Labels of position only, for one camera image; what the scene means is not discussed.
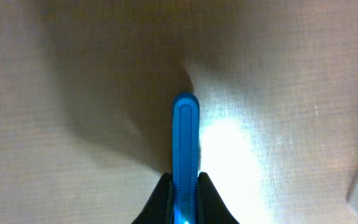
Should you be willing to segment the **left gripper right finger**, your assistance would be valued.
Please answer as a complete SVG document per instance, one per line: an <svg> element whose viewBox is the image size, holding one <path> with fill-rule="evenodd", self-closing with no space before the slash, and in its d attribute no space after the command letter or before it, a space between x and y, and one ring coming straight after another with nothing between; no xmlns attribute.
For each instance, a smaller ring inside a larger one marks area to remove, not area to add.
<svg viewBox="0 0 358 224"><path fill-rule="evenodd" d="M198 176L196 210L198 224L239 224L206 172Z"/></svg>

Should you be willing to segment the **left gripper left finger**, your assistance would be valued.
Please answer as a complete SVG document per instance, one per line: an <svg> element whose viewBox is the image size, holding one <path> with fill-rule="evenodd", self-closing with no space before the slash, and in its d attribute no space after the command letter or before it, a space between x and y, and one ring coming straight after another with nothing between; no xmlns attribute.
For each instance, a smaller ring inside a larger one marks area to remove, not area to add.
<svg viewBox="0 0 358 224"><path fill-rule="evenodd" d="M174 187L171 173L164 173L132 224L171 224Z"/></svg>

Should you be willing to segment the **blue disposable razor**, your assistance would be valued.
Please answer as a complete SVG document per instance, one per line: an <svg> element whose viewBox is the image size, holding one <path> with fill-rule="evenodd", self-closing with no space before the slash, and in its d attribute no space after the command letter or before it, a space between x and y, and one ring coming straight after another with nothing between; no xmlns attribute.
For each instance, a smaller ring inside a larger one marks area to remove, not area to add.
<svg viewBox="0 0 358 224"><path fill-rule="evenodd" d="M197 222L200 106L191 93L181 93L173 101L173 222Z"/></svg>

